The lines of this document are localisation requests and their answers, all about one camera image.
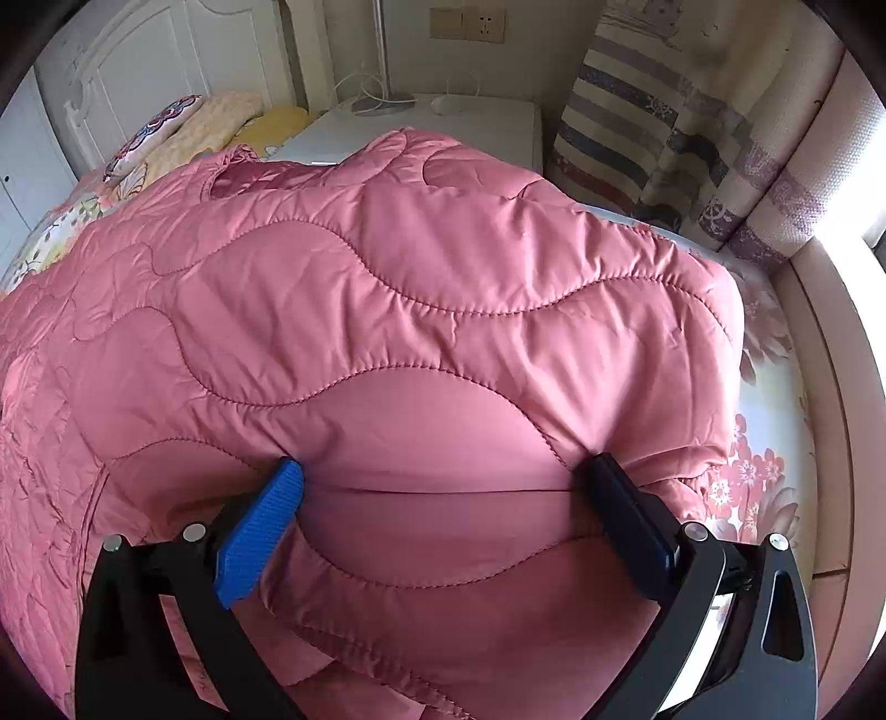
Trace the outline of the striped patterned curtain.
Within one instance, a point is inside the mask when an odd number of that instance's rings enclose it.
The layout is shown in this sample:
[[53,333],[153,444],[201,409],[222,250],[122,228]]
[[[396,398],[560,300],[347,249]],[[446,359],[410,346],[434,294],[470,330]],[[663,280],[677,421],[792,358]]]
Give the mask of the striped patterned curtain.
[[774,271],[821,234],[884,105],[802,2],[608,2],[547,176]]

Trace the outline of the floral bed sheet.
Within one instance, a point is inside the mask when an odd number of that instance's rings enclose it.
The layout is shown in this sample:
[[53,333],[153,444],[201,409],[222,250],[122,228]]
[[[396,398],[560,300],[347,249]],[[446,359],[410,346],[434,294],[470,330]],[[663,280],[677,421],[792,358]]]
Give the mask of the floral bed sheet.
[[[141,189],[108,188],[87,177],[57,207],[29,222],[2,193],[2,293],[63,258],[86,228],[117,210]],[[725,537],[751,542],[781,532],[791,548],[811,548],[817,523],[816,452],[799,360],[789,323],[763,270],[717,254],[681,235],[665,239],[730,271],[745,312],[740,358],[739,412],[727,468],[706,501],[707,525]]]

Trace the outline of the wall socket plate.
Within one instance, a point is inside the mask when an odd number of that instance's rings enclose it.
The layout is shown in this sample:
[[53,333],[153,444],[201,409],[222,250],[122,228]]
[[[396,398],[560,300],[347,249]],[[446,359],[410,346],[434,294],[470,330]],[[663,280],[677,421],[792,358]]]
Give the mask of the wall socket plate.
[[506,9],[431,8],[430,36],[433,39],[468,40],[503,44],[506,38]]

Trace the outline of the colourful patterned pillow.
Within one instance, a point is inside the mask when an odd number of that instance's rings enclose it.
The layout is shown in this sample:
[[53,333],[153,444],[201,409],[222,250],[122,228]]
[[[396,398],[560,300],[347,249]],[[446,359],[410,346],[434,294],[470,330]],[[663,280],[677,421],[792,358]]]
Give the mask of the colourful patterned pillow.
[[167,138],[179,131],[180,126],[200,110],[206,97],[186,95],[165,106],[144,126],[141,126],[105,165],[104,180],[122,180],[128,176],[148,153],[153,152]]

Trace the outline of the pink quilted jacket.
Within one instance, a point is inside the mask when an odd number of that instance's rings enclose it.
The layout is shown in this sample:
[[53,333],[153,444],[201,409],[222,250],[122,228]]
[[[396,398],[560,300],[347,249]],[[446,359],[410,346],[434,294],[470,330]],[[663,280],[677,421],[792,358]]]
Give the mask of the pink quilted jacket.
[[72,709],[102,540],[305,470],[237,618],[312,718],[577,718],[655,616],[572,472],[704,516],[739,396],[728,271],[533,172],[398,131],[228,150],[2,303],[2,624]]

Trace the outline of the cream checked pillow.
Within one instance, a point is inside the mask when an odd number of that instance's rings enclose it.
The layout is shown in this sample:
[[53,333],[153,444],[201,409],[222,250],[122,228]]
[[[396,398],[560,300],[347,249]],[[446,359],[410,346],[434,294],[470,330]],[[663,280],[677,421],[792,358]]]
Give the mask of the cream checked pillow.
[[252,91],[226,91],[210,96],[168,140],[148,153],[144,161],[144,186],[150,186],[201,153],[219,152],[243,125],[260,116],[263,110],[263,99]]

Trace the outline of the white bedside table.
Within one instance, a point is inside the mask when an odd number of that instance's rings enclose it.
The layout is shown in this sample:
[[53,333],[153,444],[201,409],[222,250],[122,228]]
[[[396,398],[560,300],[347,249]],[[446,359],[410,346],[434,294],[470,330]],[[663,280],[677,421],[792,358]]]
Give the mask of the white bedside table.
[[378,112],[368,100],[366,111],[353,111],[354,100],[341,102],[291,136],[271,161],[333,165],[365,147],[377,136],[401,127],[443,133],[502,161],[544,171],[540,110],[527,100],[464,95],[419,95],[413,105]]

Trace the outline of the white wardrobe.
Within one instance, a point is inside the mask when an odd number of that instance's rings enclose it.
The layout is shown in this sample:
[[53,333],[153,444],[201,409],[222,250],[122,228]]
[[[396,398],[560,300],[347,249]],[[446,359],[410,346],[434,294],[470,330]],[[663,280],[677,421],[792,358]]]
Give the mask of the white wardrobe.
[[27,70],[0,120],[2,271],[9,269],[42,218],[76,185],[49,123],[34,68]]

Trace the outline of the white wooden headboard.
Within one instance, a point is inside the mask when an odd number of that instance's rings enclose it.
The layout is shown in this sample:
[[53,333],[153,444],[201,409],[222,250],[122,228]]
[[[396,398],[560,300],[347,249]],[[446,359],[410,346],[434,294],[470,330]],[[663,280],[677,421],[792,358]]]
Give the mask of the white wooden headboard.
[[88,2],[34,63],[45,110],[78,177],[101,167],[173,100],[249,91],[305,105],[287,2]]

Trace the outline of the yellow blanket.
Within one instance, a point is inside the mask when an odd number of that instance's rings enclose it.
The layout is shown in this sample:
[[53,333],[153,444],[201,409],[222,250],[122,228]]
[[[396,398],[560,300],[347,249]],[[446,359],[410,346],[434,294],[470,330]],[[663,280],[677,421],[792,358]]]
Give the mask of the yellow blanket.
[[248,146],[257,156],[269,157],[310,124],[310,113],[300,106],[278,106],[249,120],[234,134],[228,146]]

